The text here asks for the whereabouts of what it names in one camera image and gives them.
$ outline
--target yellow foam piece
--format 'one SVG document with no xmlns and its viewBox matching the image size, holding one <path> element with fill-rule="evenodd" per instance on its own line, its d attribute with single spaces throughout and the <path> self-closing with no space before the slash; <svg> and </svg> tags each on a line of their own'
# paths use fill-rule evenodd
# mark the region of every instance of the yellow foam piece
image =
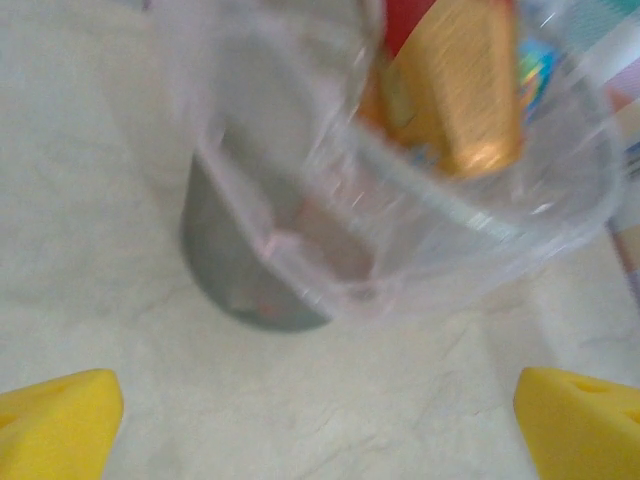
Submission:
<svg viewBox="0 0 640 480">
<path fill-rule="evenodd" d="M 0 479 L 99 479 L 123 410 L 110 370 L 0 395 Z"/>
<path fill-rule="evenodd" d="M 514 408 L 541 480 L 640 479 L 640 390 L 527 368 Z"/>
</svg>

